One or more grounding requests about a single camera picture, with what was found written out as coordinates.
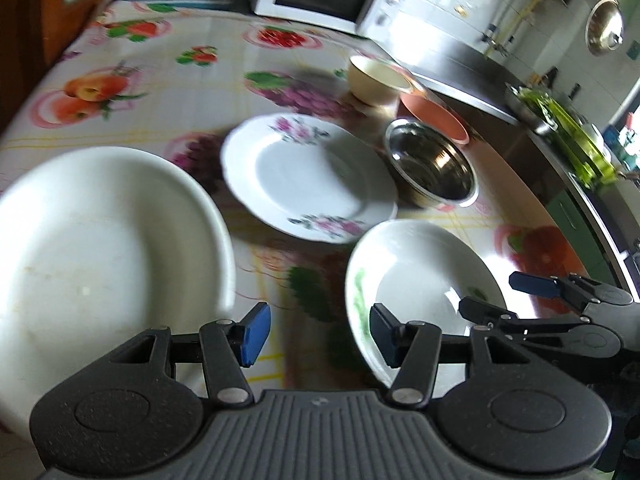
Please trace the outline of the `cream and orange bowl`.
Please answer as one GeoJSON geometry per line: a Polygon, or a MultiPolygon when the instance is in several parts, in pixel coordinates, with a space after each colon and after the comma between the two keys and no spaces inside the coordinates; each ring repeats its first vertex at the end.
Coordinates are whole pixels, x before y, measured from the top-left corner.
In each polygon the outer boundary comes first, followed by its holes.
{"type": "Polygon", "coordinates": [[[352,55],[347,82],[350,93],[369,106],[398,104],[402,96],[425,96],[426,89],[408,70],[391,62],[352,55]]]}

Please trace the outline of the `pink plastic bowl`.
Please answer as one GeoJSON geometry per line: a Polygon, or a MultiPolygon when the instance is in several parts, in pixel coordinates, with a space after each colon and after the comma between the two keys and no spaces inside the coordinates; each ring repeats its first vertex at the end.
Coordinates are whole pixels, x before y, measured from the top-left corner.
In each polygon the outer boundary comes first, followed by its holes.
{"type": "Polygon", "coordinates": [[[470,142],[469,133],[460,120],[427,96],[403,93],[399,98],[398,116],[416,118],[460,146],[470,142]]]}

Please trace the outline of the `stainless steel countertop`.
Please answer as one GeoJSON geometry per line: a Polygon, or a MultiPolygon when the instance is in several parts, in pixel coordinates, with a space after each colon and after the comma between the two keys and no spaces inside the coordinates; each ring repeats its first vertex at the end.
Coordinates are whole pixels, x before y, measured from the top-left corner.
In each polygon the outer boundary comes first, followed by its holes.
{"type": "Polygon", "coordinates": [[[506,84],[520,84],[515,76],[447,35],[425,47],[409,44],[393,58],[468,122],[546,208],[556,194],[569,192],[608,258],[616,285],[638,294],[639,226],[629,208],[612,186],[584,188],[560,150],[518,121],[504,98],[506,84]]]}

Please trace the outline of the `wooden display cabinet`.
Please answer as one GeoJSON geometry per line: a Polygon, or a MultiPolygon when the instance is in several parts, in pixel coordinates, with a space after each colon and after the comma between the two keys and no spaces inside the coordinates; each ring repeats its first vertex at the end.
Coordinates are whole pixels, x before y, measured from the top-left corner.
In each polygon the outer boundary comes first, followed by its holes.
{"type": "Polygon", "coordinates": [[[105,0],[1,0],[1,125],[6,127],[105,0]]]}

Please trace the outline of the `green pattern white plate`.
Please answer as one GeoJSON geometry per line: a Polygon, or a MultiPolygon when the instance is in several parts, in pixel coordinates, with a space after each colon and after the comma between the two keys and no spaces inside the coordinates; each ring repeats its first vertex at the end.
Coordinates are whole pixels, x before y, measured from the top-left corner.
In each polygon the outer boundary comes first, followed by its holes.
{"type": "Polygon", "coordinates": [[[386,221],[363,235],[349,257],[346,313],[352,336],[371,372],[390,386],[389,367],[374,342],[369,311],[379,302],[400,322],[425,321],[446,335],[466,336],[472,324],[458,313],[471,296],[505,308],[498,282],[472,248],[425,220],[386,221]]]}

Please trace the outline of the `steel basin with vegetables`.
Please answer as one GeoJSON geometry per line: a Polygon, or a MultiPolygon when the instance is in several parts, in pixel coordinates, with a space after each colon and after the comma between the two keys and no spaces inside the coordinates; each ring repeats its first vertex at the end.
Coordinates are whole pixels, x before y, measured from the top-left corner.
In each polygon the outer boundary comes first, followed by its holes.
{"type": "Polygon", "coordinates": [[[506,107],[514,116],[538,136],[545,136],[555,132],[558,128],[556,121],[538,104],[530,104],[524,100],[520,88],[506,84],[504,98],[506,99],[506,107]]]}

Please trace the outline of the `large plain white plate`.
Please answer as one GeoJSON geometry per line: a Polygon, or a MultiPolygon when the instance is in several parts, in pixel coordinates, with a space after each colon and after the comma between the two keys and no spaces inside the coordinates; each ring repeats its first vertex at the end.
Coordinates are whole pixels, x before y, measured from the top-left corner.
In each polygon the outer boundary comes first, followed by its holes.
{"type": "Polygon", "coordinates": [[[1,420],[22,438],[51,388],[150,327],[190,333],[233,307],[213,199],[163,157],[120,146],[44,162],[1,196],[1,420]]]}

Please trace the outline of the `green kitchen cupboard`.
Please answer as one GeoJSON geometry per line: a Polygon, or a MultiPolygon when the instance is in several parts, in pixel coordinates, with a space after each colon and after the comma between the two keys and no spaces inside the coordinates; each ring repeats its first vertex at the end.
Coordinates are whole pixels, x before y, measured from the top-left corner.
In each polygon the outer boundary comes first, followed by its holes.
{"type": "Polygon", "coordinates": [[[547,210],[585,267],[590,278],[616,285],[608,258],[567,191],[559,192],[547,204],[547,210]]]}

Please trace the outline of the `hanging steel pot lid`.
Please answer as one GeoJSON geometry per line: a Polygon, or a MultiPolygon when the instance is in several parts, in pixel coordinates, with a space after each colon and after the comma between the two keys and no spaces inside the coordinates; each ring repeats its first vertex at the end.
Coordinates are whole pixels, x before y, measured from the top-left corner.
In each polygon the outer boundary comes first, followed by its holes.
{"type": "Polygon", "coordinates": [[[585,43],[594,56],[617,50],[624,41],[624,18],[617,0],[600,0],[591,10],[585,28],[585,43]]]}

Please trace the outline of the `green dish rack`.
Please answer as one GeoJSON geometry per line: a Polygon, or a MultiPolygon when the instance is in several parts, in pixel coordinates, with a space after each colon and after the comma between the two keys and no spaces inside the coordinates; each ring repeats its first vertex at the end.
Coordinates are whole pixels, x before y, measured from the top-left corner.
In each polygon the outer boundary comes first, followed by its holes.
{"type": "Polygon", "coordinates": [[[614,166],[585,130],[554,99],[544,98],[544,108],[558,126],[553,141],[572,166],[578,181],[586,188],[614,183],[617,178],[614,166]]]}

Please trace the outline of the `pink floral white plate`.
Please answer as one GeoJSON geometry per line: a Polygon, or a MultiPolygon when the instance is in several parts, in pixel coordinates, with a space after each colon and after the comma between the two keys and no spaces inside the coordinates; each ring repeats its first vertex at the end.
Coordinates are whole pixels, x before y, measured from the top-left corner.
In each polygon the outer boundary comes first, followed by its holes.
{"type": "Polygon", "coordinates": [[[220,163],[249,212],[301,240],[348,244],[397,214],[396,184],[375,150],[312,116],[242,122],[226,136],[220,163]]]}

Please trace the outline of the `stainless steel bowl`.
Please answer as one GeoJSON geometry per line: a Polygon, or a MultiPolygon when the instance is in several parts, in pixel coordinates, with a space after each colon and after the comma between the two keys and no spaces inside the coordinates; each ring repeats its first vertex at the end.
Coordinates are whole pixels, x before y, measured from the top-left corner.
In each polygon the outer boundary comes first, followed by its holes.
{"type": "Polygon", "coordinates": [[[480,192],[469,159],[443,133],[416,119],[397,118],[383,139],[399,196],[420,208],[464,208],[480,192]]]}

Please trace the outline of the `fruit pattern tablecloth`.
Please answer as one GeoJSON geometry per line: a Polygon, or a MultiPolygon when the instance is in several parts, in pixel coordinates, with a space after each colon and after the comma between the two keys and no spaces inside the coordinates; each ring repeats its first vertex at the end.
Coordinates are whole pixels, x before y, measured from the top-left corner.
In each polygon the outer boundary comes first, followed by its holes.
{"type": "MultiPolygon", "coordinates": [[[[378,58],[365,41],[305,27],[114,4],[70,46],[2,134],[1,196],[30,170],[82,148],[120,146],[163,157],[204,188],[227,226],[235,292],[226,318],[239,318],[258,301],[270,305],[271,334],[248,372],[250,385],[383,385],[363,359],[346,313],[348,260],[362,236],[331,244],[273,229],[235,198],[220,163],[226,136],[242,122],[291,113],[347,130],[375,150],[393,178],[383,139],[395,111],[375,110],[350,96],[345,70],[354,54],[378,58]],[[262,40],[269,29],[280,39],[262,40]]],[[[582,264],[573,249],[486,141],[473,139],[464,154],[480,184],[473,205],[423,209],[398,193],[396,217],[387,221],[425,220],[460,238],[488,266],[506,307],[519,315],[562,313],[559,301],[514,292],[508,278],[516,270],[578,272],[582,264]]]]}

